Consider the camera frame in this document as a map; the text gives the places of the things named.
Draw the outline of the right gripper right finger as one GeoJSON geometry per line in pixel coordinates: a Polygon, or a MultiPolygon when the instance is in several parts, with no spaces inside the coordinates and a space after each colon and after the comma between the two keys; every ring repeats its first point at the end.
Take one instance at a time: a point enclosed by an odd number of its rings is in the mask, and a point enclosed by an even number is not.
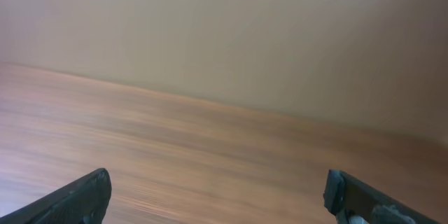
{"type": "Polygon", "coordinates": [[[323,193],[324,207],[338,224],[437,224],[352,175],[331,169],[323,193]]]}

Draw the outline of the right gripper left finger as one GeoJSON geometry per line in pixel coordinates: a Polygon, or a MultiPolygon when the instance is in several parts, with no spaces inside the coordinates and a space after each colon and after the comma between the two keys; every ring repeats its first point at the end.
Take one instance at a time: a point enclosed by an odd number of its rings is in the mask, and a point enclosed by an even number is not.
{"type": "Polygon", "coordinates": [[[1,217],[1,224],[102,224],[111,192],[109,173],[99,168],[1,217]]]}

